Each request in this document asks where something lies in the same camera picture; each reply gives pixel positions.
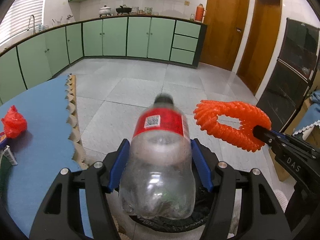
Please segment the clear plastic cola bottle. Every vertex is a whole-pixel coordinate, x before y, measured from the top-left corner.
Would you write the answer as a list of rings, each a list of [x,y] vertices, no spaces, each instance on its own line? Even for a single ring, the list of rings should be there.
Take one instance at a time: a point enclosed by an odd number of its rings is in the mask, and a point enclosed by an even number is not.
[[[145,219],[188,218],[195,206],[189,127],[172,96],[159,94],[141,113],[121,176],[122,210]]]

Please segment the green lower kitchen cabinets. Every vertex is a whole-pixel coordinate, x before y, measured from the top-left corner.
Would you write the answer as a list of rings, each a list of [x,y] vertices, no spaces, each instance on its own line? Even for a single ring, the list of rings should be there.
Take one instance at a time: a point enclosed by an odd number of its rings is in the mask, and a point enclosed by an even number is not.
[[[134,59],[196,68],[207,27],[167,16],[120,15],[44,30],[1,53],[1,102],[84,58]]]

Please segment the black glass cabinet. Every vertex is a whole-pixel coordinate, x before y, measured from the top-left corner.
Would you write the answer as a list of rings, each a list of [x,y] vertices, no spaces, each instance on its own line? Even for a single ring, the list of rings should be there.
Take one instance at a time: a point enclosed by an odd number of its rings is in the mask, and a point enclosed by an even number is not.
[[[286,19],[283,43],[269,82],[257,103],[281,132],[289,125],[310,89],[319,46],[319,28]]]

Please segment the blue scalloped table cloth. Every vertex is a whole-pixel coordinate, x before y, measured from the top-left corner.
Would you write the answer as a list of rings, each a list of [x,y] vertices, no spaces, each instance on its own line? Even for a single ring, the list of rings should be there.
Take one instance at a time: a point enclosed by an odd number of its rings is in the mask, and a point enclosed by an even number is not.
[[[18,94],[1,106],[1,117],[15,105],[27,130],[9,146],[18,162],[1,180],[1,200],[12,220],[28,237],[40,204],[64,167],[80,171],[68,123],[71,76],[62,75]]]

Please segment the blue snack wrapper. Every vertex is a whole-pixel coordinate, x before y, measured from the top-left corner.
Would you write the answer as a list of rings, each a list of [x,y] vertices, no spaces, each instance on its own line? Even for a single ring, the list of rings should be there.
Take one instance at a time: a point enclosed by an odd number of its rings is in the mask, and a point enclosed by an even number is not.
[[[0,133],[0,150],[5,148],[5,146],[7,145],[7,142],[8,142],[8,138],[5,135],[5,132],[1,132]]]

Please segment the red plastic bag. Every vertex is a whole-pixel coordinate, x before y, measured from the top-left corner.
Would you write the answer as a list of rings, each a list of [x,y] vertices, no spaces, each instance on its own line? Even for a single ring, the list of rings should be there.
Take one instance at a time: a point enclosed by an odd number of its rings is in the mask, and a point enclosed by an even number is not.
[[[27,130],[27,121],[21,113],[18,112],[15,105],[12,105],[6,115],[1,118],[4,133],[7,138],[15,139],[21,133]]]

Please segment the brown wooden door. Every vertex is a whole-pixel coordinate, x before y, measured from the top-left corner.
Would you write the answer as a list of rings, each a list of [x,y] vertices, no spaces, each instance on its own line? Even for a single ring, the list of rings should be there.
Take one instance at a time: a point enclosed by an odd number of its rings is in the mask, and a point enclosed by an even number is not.
[[[255,0],[253,18],[237,76],[255,95],[276,46],[282,0]]]
[[[246,25],[249,0],[207,0],[200,62],[231,71]]]

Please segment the orange thermos flask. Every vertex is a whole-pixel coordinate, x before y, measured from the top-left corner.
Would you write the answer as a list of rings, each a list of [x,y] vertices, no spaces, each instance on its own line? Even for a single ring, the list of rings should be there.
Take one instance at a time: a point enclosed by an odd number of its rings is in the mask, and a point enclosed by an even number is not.
[[[195,21],[202,23],[203,20],[204,20],[205,13],[206,13],[206,10],[205,10],[203,4],[200,3],[200,4],[196,7]]]

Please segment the chrome sink faucet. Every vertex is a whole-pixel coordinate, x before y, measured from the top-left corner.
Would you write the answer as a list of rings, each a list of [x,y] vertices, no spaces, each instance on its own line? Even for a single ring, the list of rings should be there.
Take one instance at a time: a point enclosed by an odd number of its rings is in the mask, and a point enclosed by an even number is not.
[[[35,34],[35,16],[31,15],[29,18],[28,26],[27,26],[27,31],[32,31],[32,34]]]

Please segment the white window blinds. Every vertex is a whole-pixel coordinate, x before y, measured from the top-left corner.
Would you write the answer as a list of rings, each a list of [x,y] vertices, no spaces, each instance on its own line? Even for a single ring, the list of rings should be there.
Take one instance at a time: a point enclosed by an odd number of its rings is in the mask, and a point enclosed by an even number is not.
[[[1,44],[27,31],[29,18],[35,16],[35,27],[42,24],[44,0],[15,0],[1,22]]]

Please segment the white cooking pot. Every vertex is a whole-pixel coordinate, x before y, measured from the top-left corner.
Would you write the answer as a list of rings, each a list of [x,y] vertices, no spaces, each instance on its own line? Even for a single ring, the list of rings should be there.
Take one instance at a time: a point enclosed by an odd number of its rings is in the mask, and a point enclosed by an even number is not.
[[[111,16],[111,8],[104,5],[99,9],[99,17]]]

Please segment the black wok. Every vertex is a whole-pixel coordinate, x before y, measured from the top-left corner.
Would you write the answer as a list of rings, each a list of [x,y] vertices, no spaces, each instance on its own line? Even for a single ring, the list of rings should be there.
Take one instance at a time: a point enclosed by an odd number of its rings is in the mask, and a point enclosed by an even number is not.
[[[126,5],[120,5],[116,8],[117,15],[128,15],[132,11],[132,8],[127,7]]]

